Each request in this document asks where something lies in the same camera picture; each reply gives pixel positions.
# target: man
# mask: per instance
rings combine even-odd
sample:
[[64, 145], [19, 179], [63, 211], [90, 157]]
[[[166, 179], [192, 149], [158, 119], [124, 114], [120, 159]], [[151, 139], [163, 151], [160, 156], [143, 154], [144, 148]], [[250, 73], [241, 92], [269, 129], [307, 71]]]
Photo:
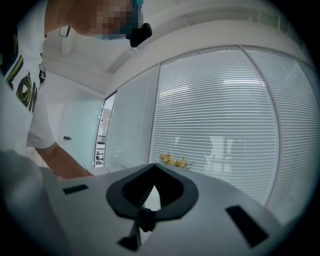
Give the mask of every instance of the man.
[[65, 179], [90, 175], [56, 143], [51, 131], [43, 43], [47, 33], [63, 26], [86, 36], [116, 34], [132, 7], [132, 0], [40, 0], [1, 35], [0, 70], [6, 82], [0, 87], [1, 151], [24, 155], [26, 146], [33, 147]]

